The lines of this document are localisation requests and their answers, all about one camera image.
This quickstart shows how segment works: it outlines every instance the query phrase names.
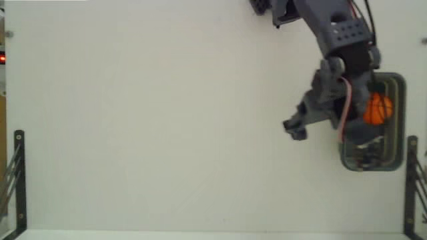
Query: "white backdrop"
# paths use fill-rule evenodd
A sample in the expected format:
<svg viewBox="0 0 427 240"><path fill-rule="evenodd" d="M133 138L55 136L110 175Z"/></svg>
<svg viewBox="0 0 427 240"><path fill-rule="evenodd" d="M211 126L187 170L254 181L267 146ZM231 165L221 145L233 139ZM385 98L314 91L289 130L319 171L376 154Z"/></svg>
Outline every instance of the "white backdrop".
<svg viewBox="0 0 427 240"><path fill-rule="evenodd" d="M407 79L406 132L424 146L427 2L372 8L382 70ZM401 232L404 167L353 173L328 122L302 142L282 129L321 57L303 21L278 31L247 0L6 9L29 228Z"/></svg>

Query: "red wire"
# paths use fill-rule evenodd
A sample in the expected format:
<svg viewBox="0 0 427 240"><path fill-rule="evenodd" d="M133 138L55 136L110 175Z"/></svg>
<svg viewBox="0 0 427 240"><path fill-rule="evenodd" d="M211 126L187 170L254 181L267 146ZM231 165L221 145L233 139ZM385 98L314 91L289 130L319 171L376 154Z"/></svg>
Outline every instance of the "red wire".
<svg viewBox="0 0 427 240"><path fill-rule="evenodd" d="M348 0L348 3L350 4L350 9L352 10L353 17L354 17L354 18L357 18L358 14L356 13L356 10L354 9L354 6L353 6L353 3L352 3L352 0Z"/></svg>

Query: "screw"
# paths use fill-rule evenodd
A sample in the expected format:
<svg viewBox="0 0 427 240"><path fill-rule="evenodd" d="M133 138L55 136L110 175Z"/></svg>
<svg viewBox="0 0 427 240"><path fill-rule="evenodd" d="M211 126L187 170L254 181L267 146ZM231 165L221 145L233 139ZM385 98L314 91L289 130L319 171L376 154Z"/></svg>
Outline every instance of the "screw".
<svg viewBox="0 0 427 240"><path fill-rule="evenodd" d="M5 37L12 38L13 36L14 36L14 33L12 31L6 31L5 32Z"/></svg>

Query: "black metal bracket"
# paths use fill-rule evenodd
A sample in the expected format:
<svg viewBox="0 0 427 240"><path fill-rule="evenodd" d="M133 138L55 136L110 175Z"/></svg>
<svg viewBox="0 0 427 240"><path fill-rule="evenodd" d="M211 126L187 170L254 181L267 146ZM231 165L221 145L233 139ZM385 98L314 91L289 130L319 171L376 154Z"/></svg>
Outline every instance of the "black metal bracket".
<svg viewBox="0 0 427 240"><path fill-rule="evenodd" d="M1 191L1 213L7 209L7 205L15 191L16 197L16 229L3 240L14 240L27 230L27 194L25 190L25 135L24 131L14 132L14 154L7 167L4 178L5 195Z"/></svg>
<svg viewBox="0 0 427 240"><path fill-rule="evenodd" d="M415 206L416 196L418 195L424 210L423 217L425 217L427 214L427 207L424 198L427 197L427 192L423 182L426 182L427 178L420 162L418 161L417 152L418 138L417 136L410 136L408 138L406 161L404 234L409 239L422 240L423 238L415 233Z"/></svg>

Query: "gray robot arm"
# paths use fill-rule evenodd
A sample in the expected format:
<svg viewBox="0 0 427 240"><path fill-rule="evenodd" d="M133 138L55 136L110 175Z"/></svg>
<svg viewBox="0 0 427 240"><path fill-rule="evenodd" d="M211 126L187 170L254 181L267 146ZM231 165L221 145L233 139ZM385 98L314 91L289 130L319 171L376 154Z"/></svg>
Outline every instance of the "gray robot arm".
<svg viewBox="0 0 427 240"><path fill-rule="evenodd" d="M363 114L370 96L367 84L372 80L373 70L379 68L380 52L372 44L372 33L365 20L353 16L351 3L348 0L271 0L268 3L277 28L302 18L316 36L323 55L312 88L304 95L297 113L284 121L286 132L295 140L304 140L306 125L328 119L333 128L338 128L346 98L346 86L341 81L345 77L352 86L352 99L344 137L362 145L379 136L378 129L364 122ZM262 14L267 8L256 11Z"/></svg>

